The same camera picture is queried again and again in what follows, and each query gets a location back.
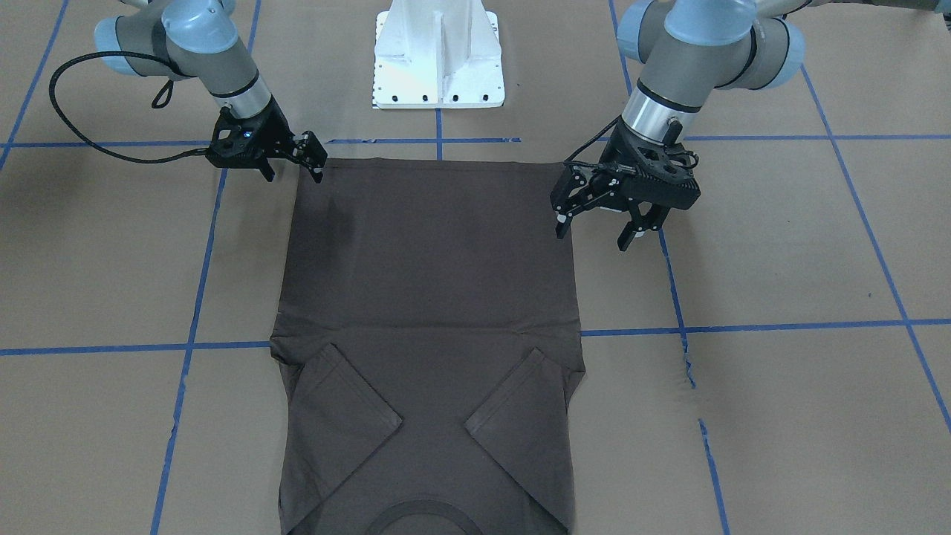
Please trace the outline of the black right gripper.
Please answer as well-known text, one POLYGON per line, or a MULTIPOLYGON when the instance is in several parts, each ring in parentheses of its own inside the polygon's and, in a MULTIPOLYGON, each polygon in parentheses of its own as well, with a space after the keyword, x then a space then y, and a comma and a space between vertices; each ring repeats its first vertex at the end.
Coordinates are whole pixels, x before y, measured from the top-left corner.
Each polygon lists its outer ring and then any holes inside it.
POLYGON ((328 153, 315 133, 290 131, 275 98, 257 114, 238 118, 228 106, 218 113, 205 159, 222 169, 257 169, 268 183, 276 172, 270 159, 279 158, 305 167, 316 184, 322 183, 328 153))

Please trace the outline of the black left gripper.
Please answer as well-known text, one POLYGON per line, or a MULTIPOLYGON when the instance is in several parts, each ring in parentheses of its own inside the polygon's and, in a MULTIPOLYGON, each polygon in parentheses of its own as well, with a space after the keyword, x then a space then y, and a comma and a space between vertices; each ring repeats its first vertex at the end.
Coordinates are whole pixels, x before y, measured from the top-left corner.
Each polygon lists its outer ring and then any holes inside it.
POLYGON ((608 143, 594 163, 564 162, 551 190, 556 237, 564 239, 578 214, 593 209, 628 210, 631 220, 616 241, 627 251, 646 231, 661 230, 670 209, 688 210, 701 190, 693 167, 698 157, 682 143, 646 141, 616 118, 608 143), (640 204, 649 203, 642 213, 640 204))

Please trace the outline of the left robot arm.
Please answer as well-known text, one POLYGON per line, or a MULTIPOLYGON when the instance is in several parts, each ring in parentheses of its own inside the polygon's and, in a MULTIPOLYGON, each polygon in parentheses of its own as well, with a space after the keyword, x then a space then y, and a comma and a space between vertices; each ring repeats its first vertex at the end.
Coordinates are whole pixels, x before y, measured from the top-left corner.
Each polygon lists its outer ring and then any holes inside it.
POLYGON ((788 21, 812 1, 636 1, 616 27, 622 57, 642 71, 620 115, 602 134, 597 162, 575 150, 551 190, 556 236, 574 217, 604 209, 628 213, 616 241, 661 230, 672 210, 688 210, 701 189, 699 158, 683 139, 711 92, 784 85, 804 64, 805 37, 788 21))

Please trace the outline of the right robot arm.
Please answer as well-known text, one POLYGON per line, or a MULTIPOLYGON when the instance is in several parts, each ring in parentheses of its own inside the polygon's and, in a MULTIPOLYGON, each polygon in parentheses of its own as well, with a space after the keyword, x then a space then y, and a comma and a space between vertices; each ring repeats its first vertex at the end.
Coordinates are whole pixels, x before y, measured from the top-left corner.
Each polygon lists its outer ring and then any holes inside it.
POLYGON ((136 13, 99 21, 93 37, 112 70, 132 76, 196 78, 218 106, 213 166, 257 169, 268 181, 281 158, 322 180, 328 156, 313 132, 296 135, 231 19, 232 1, 137 1, 136 13))

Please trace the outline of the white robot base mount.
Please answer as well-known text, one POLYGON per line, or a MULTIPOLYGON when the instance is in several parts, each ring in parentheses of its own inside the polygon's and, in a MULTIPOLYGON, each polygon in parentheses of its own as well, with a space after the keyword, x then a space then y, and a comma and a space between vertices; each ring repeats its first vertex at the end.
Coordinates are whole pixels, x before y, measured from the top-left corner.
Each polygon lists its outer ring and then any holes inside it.
POLYGON ((499 18, 483 2, 394 1, 374 29, 374 108, 504 105, 499 18))

